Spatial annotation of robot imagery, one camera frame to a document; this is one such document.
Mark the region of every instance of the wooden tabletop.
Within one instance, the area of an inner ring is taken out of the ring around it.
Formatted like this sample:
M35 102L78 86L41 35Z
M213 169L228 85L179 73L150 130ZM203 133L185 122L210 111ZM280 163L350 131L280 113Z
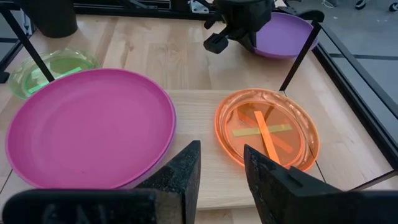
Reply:
M219 32L223 24L206 30L202 21L78 16L78 26L79 30L66 38L49 39L36 32L30 40L39 52L65 47L85 50L95 55L103 67L139 72L166 89L176 107L177 130L164 162L190 141L201 140L198 209L227 208L201 211L197 222L259 223L244 169L229 159L215 138L214 113L218 103L234 90L277 91L294 60L262 58L233 41L219 55L207 52L203 41ZM27 57L22 49L7 71ZM305 109L317 126L321 149L310 175L348 190L392 170L311 52L281 94ZM11 195L29 188L12 172L4 153L7 127L22 103L6 85L0 86L1 207ZM398 179L373 188L398 189Z

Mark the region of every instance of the purple plate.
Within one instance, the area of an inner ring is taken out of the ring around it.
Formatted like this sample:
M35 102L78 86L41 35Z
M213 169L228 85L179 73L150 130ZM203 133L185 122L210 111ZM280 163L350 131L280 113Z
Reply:
M286 13L273 12L269 21L257 32L255 52L270 58L293 58L299 55L312 31L307 21Z

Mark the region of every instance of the pink plate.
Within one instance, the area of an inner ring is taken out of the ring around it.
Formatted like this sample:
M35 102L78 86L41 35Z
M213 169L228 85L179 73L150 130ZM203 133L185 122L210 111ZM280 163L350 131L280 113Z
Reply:
M6 153L35 187L114 189L161 160L174 131L173 104L153 81L127 70L87 70L25 102L9 127Z

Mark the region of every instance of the plate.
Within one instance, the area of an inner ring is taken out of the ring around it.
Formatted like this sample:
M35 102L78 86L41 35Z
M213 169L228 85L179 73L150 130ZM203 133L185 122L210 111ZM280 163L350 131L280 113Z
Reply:
M6 138L16 174L39 188L114 189L165 154L175 110L163 89L118 69L78 72L33 94Z
M271 20L256 34L255 53L270 58L294 58L299 55L313 27L290 14L273 12ZM310 50L317 44L314 41Z
M50 54L42 53L40 57L55 79L100 67L94 57L80 50L56 50ZM11 91L23 100L47 84L49 84L49 81L32 58L26 59L12 71L8 80Z
M308 170L319 153L316 127L292 100L263 89L237 91L217 109L215 132L226 152L244 165L248 144L280 165Z

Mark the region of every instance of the wooden board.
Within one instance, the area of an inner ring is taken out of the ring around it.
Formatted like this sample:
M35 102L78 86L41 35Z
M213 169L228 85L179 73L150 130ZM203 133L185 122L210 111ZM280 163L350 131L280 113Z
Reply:
M231 91L168 90L177 112L176 135L162 167L193 140L201 141L201 180L199 210L253 206L244 168L227 156L214 133L214 113L219 102ZM7 108L15 108L22 101L12 97ZM10 117L14 110L4 110L0 119ZM309 174L321 179L317 166ZM0 194L0 206L12 195L32 187L12 172Z
M255 207L197 211L195 224L261 224Z

